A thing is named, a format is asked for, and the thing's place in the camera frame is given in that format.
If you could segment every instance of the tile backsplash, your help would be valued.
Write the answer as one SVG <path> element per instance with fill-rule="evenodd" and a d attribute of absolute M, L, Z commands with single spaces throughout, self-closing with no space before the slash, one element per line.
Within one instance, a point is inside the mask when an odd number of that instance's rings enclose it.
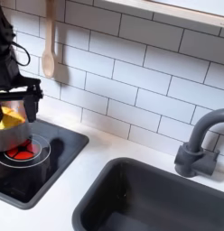
<path fill-rule="evenodd" d="M 42 80 L 41 111 L 175 155 L 202 116 L 224 107 L 224 29 L 103 0 L 57 0 L 58 73 L 46 79 L 45 1 L 2 4 L 32 56 L 22 73 Z M 203 147 L 224 160 L 224 124 Z"/>

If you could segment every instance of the dark gray sink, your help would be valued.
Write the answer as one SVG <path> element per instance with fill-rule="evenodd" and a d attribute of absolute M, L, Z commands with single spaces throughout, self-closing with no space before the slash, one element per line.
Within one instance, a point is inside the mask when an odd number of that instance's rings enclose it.
<path fill-rule="evenodd" d="M 78 204 L 72 224 L 75 231 L 224 231 L 224 193 L 116 159 Z"/>

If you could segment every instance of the faucet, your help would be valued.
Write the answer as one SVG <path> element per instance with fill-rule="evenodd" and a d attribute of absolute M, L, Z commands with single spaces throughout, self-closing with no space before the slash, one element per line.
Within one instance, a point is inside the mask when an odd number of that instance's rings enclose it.
<path fill-rule="evenodd" d="M 209 155 L 201 148 L 208 130 L 219 123 L 224 123 L 224 109 L 212 111 L 201 118 L 195 125 L 189 142 L 180 146 L 175 158 L 175 170 L 185 178 L 200 174 L 211 176 L 215 171 L 219 152 Z"/>

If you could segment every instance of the black cable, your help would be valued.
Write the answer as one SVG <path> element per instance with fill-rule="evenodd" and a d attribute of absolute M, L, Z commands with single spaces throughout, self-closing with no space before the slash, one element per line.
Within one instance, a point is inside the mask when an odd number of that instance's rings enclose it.
<path fill-rule="evenodd" d="M 21 62 L 15 60 L 16 63 L 17 63 L 18 65 L 20 65 L 20 66 L 23 66 L 23 67 L 28 66 L 28 65 L 30 64 L 30 62 L 31 62 L 31 57 L 30 57 L 29 52 L 28 52 L 23 46 L 17 44 L 16 42 L 12 42 L 12 44 L 13 44 L 14 46 L 18 47 L 18 48 L 23 49 L 23 50 L 25 51 L 25 53 L 27 54 L 27 56 L 28 56 L 28 62 L 27 62 L 26 64 L 22 64 Z"/>

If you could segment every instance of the utensil handle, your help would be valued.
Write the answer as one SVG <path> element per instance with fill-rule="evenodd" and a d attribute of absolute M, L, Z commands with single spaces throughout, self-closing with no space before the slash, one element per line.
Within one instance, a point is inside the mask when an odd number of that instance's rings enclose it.
<path fill-rule="evenodd" d="M 54 52 L 56 1 L 46 0 L 46 42 L 45 50 Z"/>

